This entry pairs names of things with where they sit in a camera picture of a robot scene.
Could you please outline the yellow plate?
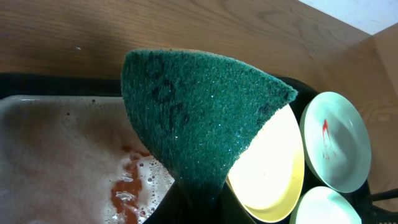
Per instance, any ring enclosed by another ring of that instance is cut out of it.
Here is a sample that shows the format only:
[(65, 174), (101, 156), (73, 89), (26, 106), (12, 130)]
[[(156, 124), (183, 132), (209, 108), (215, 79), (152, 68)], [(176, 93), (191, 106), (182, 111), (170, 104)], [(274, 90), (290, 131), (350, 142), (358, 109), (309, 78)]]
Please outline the yellow plate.
[(302, 137), (287, 105), (258, 131), (230, 169), (226, 183), (255, 220), (276, 223), (295, 208), (304, 173)]

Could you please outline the light green plate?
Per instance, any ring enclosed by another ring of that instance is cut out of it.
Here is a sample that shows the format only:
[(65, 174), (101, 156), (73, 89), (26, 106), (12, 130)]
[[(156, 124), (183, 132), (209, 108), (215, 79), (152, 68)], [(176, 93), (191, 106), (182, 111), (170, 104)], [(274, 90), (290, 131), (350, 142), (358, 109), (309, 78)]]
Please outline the light green plate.
[(362, 224), (353, 206), (328, 187), (314, 187), (301, 196), (291, 213), (290, 224)]
[(368, 130), (354, 105), (327, 91), (305, 107), (300, 119), (305, 162), (331, 189), (351, 193), (367, 180), (371, 166)]

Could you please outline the green scrub sponge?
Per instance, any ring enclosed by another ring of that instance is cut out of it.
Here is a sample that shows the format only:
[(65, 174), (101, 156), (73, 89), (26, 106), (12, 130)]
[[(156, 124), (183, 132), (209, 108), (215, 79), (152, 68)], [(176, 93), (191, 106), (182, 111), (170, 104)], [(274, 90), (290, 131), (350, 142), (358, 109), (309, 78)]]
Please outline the green scrub sponge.
[(140, 49), (125, 56), (121, 94), (143, 145), (190, 209), (207, 212), (235, 161), (297, 91), (224, 55)]

